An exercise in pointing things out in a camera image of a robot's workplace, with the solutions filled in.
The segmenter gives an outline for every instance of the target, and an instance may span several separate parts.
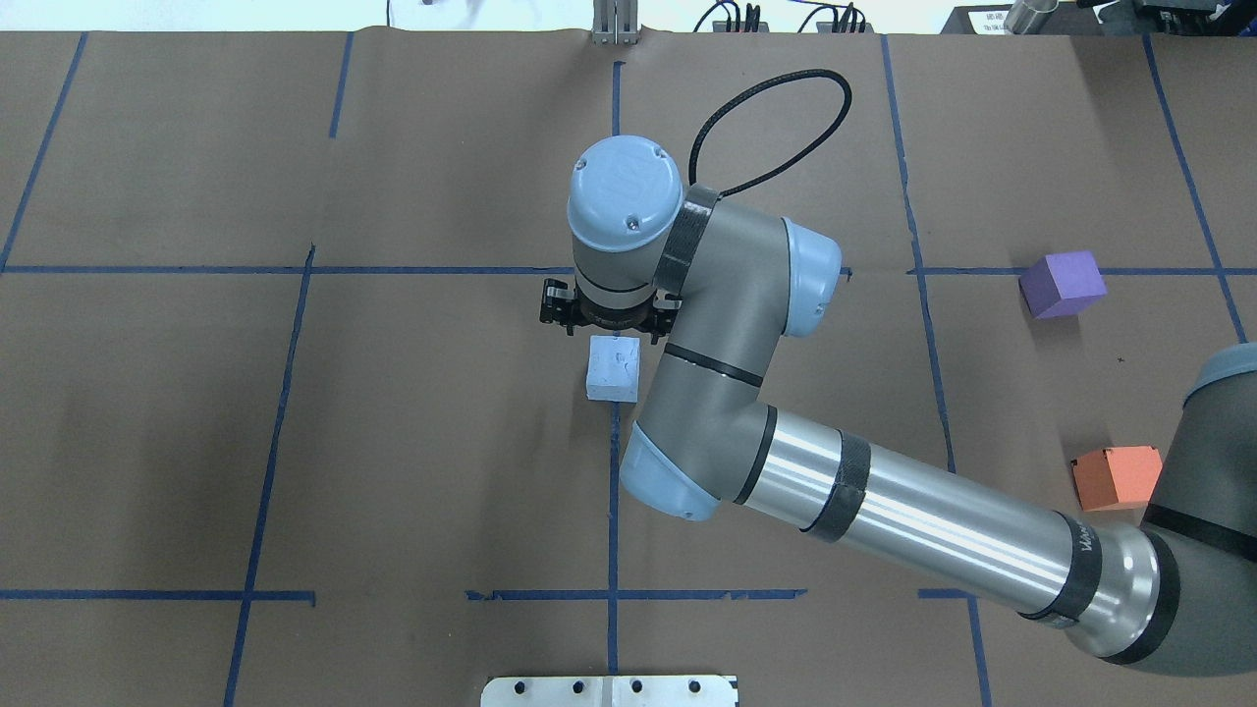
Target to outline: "orange cube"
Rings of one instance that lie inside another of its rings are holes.
[[[1084,511],[1146,506],[1161,476],[1161,454],[1155,447],[1097,449],[1072,464]]]

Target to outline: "metal cylinder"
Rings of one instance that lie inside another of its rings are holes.
[[[842,463],[842,434],[825,425],[778,413],[772,443],[747,507],[802,530],[825,509]]]
[[[1017,0],[1004,18],[1004,31],[1038,34],[1058,5],[1058,0]]]
[[[1060,515],[870,447],[869,484],[846,542],[1018,611],[1056,600],[1072,555]]]
[[[1134,526],[1097,527],[1102,548],[1100,581],[1079,623],[1065,633],[1099,658],[1121,653],[1153,619],[1161,587],[1161,566],[1151,541]]]

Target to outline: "blue tape grid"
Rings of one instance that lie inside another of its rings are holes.
[[[349,81],[349,57],[353,54],[353,33],[344,33],[344,53],[341,55],[341,82],[336,87],[336,103],[332,106],[332,125],[327,128],[327,136],[336,140],[337,131],[341,130],[341,104],[344,102],[344,84]]]
[[[70,590],[70,589],[9,589],[0,590],[0,600],[134,600],[134,601],[240,601],[240,620],[238,623],[236,643],[233,652],[231,669],[229,672],[228,689],[224,696],[224,704],[230,706],[234,701],[235,684],[239,677],[240,660],[243,658],[244,640],[248,630],[249,608],[254,601],[300,601],[312,606],[316,603],[313,591],[258,591],[254,589],[256,581],[258,561],[260,559],[261,540],[265,532],[266,511],[270,502],[270,489],[274,481],[274,467],[278,458],[279,431],[283,425],[283,416],[287,410],[287,398],[292,382],[292,364],[295,355],[297,340],[300,332],[300,321],[304,315],[305,297],[309,289],[309,281],[314,274],[572,274],[571,267],[559,268],[529,268],[529,267],[409,267],[409,265],[323,265],[314,267],[314,249],[307,257],[304,267],[289,265],[13,265],[8,264],[9,257],[21,228],[23,216],[30,201],[31,192],[39,177],[39,171],[48,152],[60,113],[65,106],[67,97],[74,75],[78,70],[88,34],[79,35],[74,57],[67,69],[65,81],[58,96],[57,104],[44,131],[43,141],[36,152],[34,165],[23,190],[21,200],[14,214],[8,237],[0,249],[0,274],[300,274],[302,289],[298,298],[298,308],[294,315],[293,335],[289,343],[288,361],[285,362],[284,384],[280,392],[279,409],[277,410],[275,429],[272,439],[272,453],[268,458],[266,477],[263,486],[263,497],[259,503],[259,515],[254,535],[254,546],[250,552],[249,570],[246,572],[245,589],[233,590]],[[899,159],[901,187],[904,192],[904,210],[909,230],[913,234],[914,268],[908,274],[916,277],[918,289],[921,302],[921,317],[925,327],[926,346],[930,357],[930,369],[934,377],[935,404],[938,406],[939,420],[943,425],[944,439],[948,450],[948,469],[955,472],[954,452],[950,439],[950,425],[947,414],[947,400],[943,390],[941,370],[938,359],[938,347],[934,335],[933,318],[929,311],[928,277],[934,276],[1018,276],[1024,268],[930,268],[925,267],[921,253],[920,237],[916,226],[916,218],[913,211],[909,194],[908,161],[904,148],[903,127],[900,122],[899,103],[895,93],[894,70],[891,65],[890,48],[886,36],[881,38],[882,58],[886,72],[887,97],[895,133],[895,147]],[[332,111],[332,121],[328,137],[336,138],[341,108],[344,98],[346,83],[348,81],[349,62],[353,48],[353,33],[346,34],[344,50],[341,62],[341,74],[337,86],[336,102]],[[1192,175],[1190,165],[1183,151],[1178,130],[1174,123],[1164,87],[1160,81],[1160,72],[1151,39],[1144,36],[1144,50],[1148,59],[1149,72],[1156,91],[1158,101],[1165,118],[1166,130],[1174,146],[1179,167],[1183,172],[1188,192],[1192,198],[1193,209],[1200,225],[1200,231],[1213,260],[1212,268],[1101,268],[1101,273],[1115,277],[1129,276],[1160,276],[1160,277],[1216,277],[1227,303],[1228,315],[1236,330],[1237,338],[1243,342],[1247,336],[1239,318],[1234,299],[1231,293],[1228,277],[1257,276],[1257,268],[1227,268],[1223,265],[1213,233],[1209,228],[1204,208],[1200,203]],[[612,135],[620,135],[620,77],[623,62],[615,62],[612,67]],[[851,270],[843,268],[843,274],[850,278]],[[597,600],[607,601],[607,662],[611,673],[618,669],[617,655],[617,613],[618,600],[789,600],[806,594],[803,589],[766,589],[766,590],[625,590],[618,587],[618,443],[620,443],[620,409],[618,404],[612,406],[611,430],[611,478],[608,491],[608,567],[607,590],[495,590],[488,595],[468,591],[466,599],[470,601],[581,601]],[[978,681],[982,691],[984,707],[991,704],[989,682],[985,673],[985,654],[982,645],[980,624],[978,621],[977,598],[960,590],[921,590],[921,599],[965,599],[969,606],[970,630],[974,642],[974,657],[978,665]]]
[[[973,638],[973,660],[978,667],[978,693],[982,707],[992,707],[991,679],[987,677],[987,649],[982,645],[982,621],[978,619],[978,598],[959,589],[921,589],[918,599],[963,599],[969,609],[969,634]]]
[[[1192,176],[1192,167],[1187,161],[1187,155],[1183,151],[1183,143],[1179,141],[1178,128],[1174,125],[1174,116],[1170,112],[1169,102],[1165,98],[1165,89],[1161,86],[1160,72],[1156,67],[1156,55],[1153,50],[1153,42],[1149,35],[1144,35],[1144,54],[1148,58],[1148,69],[1151,75],[1153,86],[1156,89],[1156,99],[1161,107],[1161,114],[1165,118],[1165,128],[1169,132],[1170,142],[1174,146],[1174,153],[1178,157],[1179,169],[1183,172],[1183,180],[1187,185],[1188,194],[1192,198],[1192,206],[1195,211],[1197,221],[1200,225],[1200,233],[1204,237],[1205,247],[1209,250],[1209,258],[1213,260],[1212,268],[1100,268],[1100,273],[1104,276],[1112,277],[1216,277],[1218,284],[1222,289],[1223,299],[1227,304],[1227,312],[1231,317],[1232,326],[1236,330],[1236,337],[1241,343],[1247,342],[1247,335],[1244,332],[1243,322],[1239,318],[1239,312],[1236,307],[1234,298],[1231,294],[1231,286],[1227,282],[1228,277],[1251,277],[1257,276],[1257,268],[1227,268],[1222,264],[1222,258],[1218,254],[1218,248],[1213,240],[1213,231],[1209,228],[1209,221],[1204,214],[1204,206],[1200,203],[1199,192],[1197,191],[1195,179]],[[890,98],[890,117],[894,125],[895,132],[895,151],[899,157],[899,176],[904,191],[904,213],[908,219],[908,229],[913,234],[913,262],[914,268],[908,270],[906,274],[914,276],[916,278],[916,287],[920,292],[921,301],[921,318],[925,325],[925,341],[929,348],[930,359],[930,372],[934,376],[934,395],[938,406],[939,420],[943,424],[943,437],[947,443],[948,454],[948,470],[955,473],[955,455],[952,447],[952,430],[948,424],[947,414],[947,399],[943,391],[943,375],[939,366],[938,347],[934,336],[934,322],[930,317],[929,311],[929,294],[926,287],[926,278],[931,276],[1019,276],[1026,272],[1027,268],[928,268],[924,263],[924,257],[921,254],[920,235],[916,226],[916,215],[913,213],[913,203],[909,195],[908,187],[908,159],[904,150],[904,132],[900,122],[899,113],[899,101],[895,94],[895,75],[891,65],[890,58],[890,42],[886,35],[881,35],[881,53],[882,63],[886,72],[886,92]],[[969,632],[973,638],[973,654],[974,662],[978,669],[978,689],[982,694],[983,707],[992,706],[991,698],[991,681],[987,674],[987,653],[982,643],[982,624],[978,619],[978,598],[973,594],[959,589],[923,589],[918,593],[920,599],[964,599],[969,610]]]
[[[625,62],[611,65],[611,135],[620,135],[620,77]],[[843,268],[848,278],[851,272]],[[611,403],[610,474],[607,483],[607,589],[512,590],[489,594],[468,590],[468,601],[606,601],[607,674],[620,674],[620,600],[626,601],[788,601],[806,589],[620,589],[620,404]]]
[[[895,96],[895,70],[890,64],[890,43],[881,35],[881,59],[886,68],[886,96],[890,99],[890,121],[895,128],[895,152],[899,155],[899,180],[904,189],[904,214],[908,218],[908,230],[913,234],[913,263],[916,265],[916,291],[921,299],[921,321],[925,325],[925,347],[930,356],[930,375],[934,379],[934,405],[938,408],[939,423],[943,425],[943,442],[947,445],[947,470],[955,473],[955,450],[952,448],[952,423],[947,414],[947,395],[943,392],[943,367],[939,365],[939,350],[934,337],[934,317],[930,315],[929,288],[925,282],[921,255],[921,238],[916,230],[916,214],[913,213],[913,200],[908,192],[908,157],[904,152],[904,128],[899,121],[899,98]]]
[[[74,74],[78,73],[79,60],[83,59],[83,49],[87,48],[87,33],[79,34],[78,47],[74,48],[74,58],[70,59],[70,65],[65,69],[65,81],[62,83],[62,93],[57,97],[57,106],[53,107],[53,116],[48,118],[48,127],[44,128],[44,140],[39,143],[39,151],[35,152],[35,164],[30,167],[30,175],[26,177],[26,186],[21,190],[21,200],[18,203],[18,210],[13,214],[13,223],[9,225],[9,235],[4,239],[4,248],[0,249],[0,274],[5,272],[9,264],[9,254],[13,253],[13,244],[18,240],[18,231],[21,229],[21,218],[26,215],[26,205],[30,204],[30,192],[35,190],[35,181],[39,180],[39,169],[44,166],[44,156],[48,155],[48,145],[53,141],[53,133],[57,131],[57,121],[62,118],[62,108],[65,107],[65,97],[70,93],[70,84],[74,83]]]
[[[1187,191],[1192,196],[1192,208],[1195,210],[1195,220],[1200,224],[1200,234],[1204,235],[1204,244],[1209,249],[1209,258],[1213,260],[1213,269],[1222,287],[1222,298],[1227,302],[1227,312],[1231,315],[1231,323],[1236,327],[1236,337],[1241,343],[1248,341],[1244,333],[1244,325],[1239,321],[1239,311],[1236,309],[1236,301],[1231,296],[1231,284],[1227,283],[1227,273],[1222,267],[1222,257],[1218,255],[1218,247],[1213,243],[1213,230],[1209,229],[1209,219],[1204,216],[1204,205],[1200,204],[1200,195],[1195,190],[1195,179],[1192,177],[1192,167],[1187,164],[1187,155],[1183,153],[1183,143],[1179,142],[1178,128],[1174,127],[1174,116],[1170,113],[1170,104],[1165,101],[1165,88],[1161,87],[1161,73],[1156,68],[1156,54],[1153,52],[1153,38],[1144,35],[1144,55],[1148,58],[1148,72],[1153,75],[1153,87],[1156,88],[1156,101],[1161,104],[1161,114],[1165,117],[1165,130],[1170,133],[1170,142],[1174,145],[1174,155],[1178,156],[1179,169],[1183,171],[1183,181],[1187,182]]]
[[[253,546],[249,550],[249,569],[245,572],[244,591],[240,599],[240,618],[236,621],[235,645],[231,649],[231,668],[228,672],[228,687],[222,696],[222,706],[235,703],[236,682],[240,677],[240,660],[244,658],[244,640],[249,632],[249,613],[253,599],[249,596],[258,584],[258,564],[261,561],[261,541],[266,533],[266,517],[270,512],[270,492],[275,486],[275,467],[279,463],[279,434],[288,414],[288,394],[293,386],[293,362],[297,359],[297,341],[302,336],[302,320],[305,317],[305,297],[310,291],[314,247],[305,255],[305,270],[302,273],[302,288],[297,296],[297,312],[293,315],[293,333],[288,338],[288,359],[284,361],[284,382],[279,387],[279,405],[275,409],[275,426],[270,433],[270,452],[266,455],[266,476],[261,482],[261,501],[258,503],[258,520],[253,530]]]

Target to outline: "black cable bundle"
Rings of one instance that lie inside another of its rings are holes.
[[[747,24],[743,25],[743,31],[759,31],[759,13],[763,5],[752,5],[747,3]]]
[[[804,5],[816,5],[816,9],[808,13],[803,24],[798,25],[798,33],[807,29],[807,23],[812,21],[812,18],[817,13],[823,10],[830,10],[833,13],[833,21],[830,23],[830,33],[832,34],[862,34],[869,26],[869,20],[865,18],[864,10],[856,9],[856,4],[851,3],[848,5],[833,5],[830,3],[812,3],[810,0],[794,0],[796,3],[802,3]],[[842,15],[838,15],[838,10],[842,10]]]
[[[694,146],[690,147],[690,165],[689,165],[690,184],[694,184],[694,182],[698,181],[699,151],[703,150],[703,141],[706,140],[708,133],[711,132],[711,128],[715,127],[715,123],[718,123],[720,121],[720,118],[728,116],[729,112],[733,111],[734,108],[737,108],[738,106],[745,103],[747,101],[749,101],[750,98],[755,97],[757,94],[763,93],[764,91],[768,91],[769,88],[773,88],[774,86],[782,86],[782,84],[791,83],[791,82],[794,82],[794,81],[803,81],[803,79],[807,79],[807,78],[823,78],[823,79],[828,79],[828,81],[832,81],[832,82],[837,83],[842,88],[842,108],[838,109],[837,117],[833,118],[833,122],[830,123],[830,127],[825,128],[825,132],[822,132],[820,135],[820,137],[817,137],[816,140],[813,140],[807,147],[799,150],[798,153],[796,153],[793,157],[791,157],[789,160],[786,160],[784,162],[782,162],[781,166],[778,166],[778,167],[776,167],[773,170],[769,170],[769,171],[767,171],[767,172],[757,176],[755,179],[753,179],[750,181],[745,181],[743,184],[739,184],[738,186],[734,186],[733,189],[727,189],[727,190],[724,190],[724,191],[720,192],[720,196],[729,196],[730,194],[738,194],[739,191],[745,191],[745,190],[750,189],[752,186],[763,184],[763,182],[773,179],[774,176],[777,176],[777,175],[784,172],[786,170],[793,167],[799,160],[802,160],[803,157],[807,157],[813,150],[816,150],[817,147],[820,147],[822,142],[825,142],[826,140],[828,140],[830,136],[833,135],[833,132],[836,130],[838,130],[838,126],[842,125],[842,121],[845,121],[846,117],[847,117],[847,112],[851,109],[851,84],[847,83],[847,79],[843,78],[842,74],[840,74],[837,72],[832,72],[830,69],[803,69],[801,72],[791,72],[788,74],[782,74],[782,75],[778,75],[778,77],[773,77],[773,78],[771,78],[768,81],[757,83],[755,86],[752,86],[750,88],[743,91],[742,93],[739,93],[738,96],[735,96],[733,99],[730,99],[728,103],[725,103],[724,106],[720,106],[720,108],[715,113],[711,113],[711,117],[708,118],[708,121],[705,123],[703,123],[703,127],[699,128],[699,133],[694,137]]]
[[[729,14],[729,5],[733,5],[733,15]],[[706,20],[716,8],[724,8],[724,31],[742,31],[742,8],[739,8],[733,0],[718,0],[714,5],[708,8],[708,11],[703,13],[699,21],[694,24],[694,31],[703,28],[703,21]],[[749,16],[750,5],[747,5],[747,13]]]

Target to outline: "purple cube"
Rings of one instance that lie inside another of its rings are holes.
[[[1036,320],[1077,315],[1109,293],[1090,250],[1046,255],[1022,274],[1021,286]]]

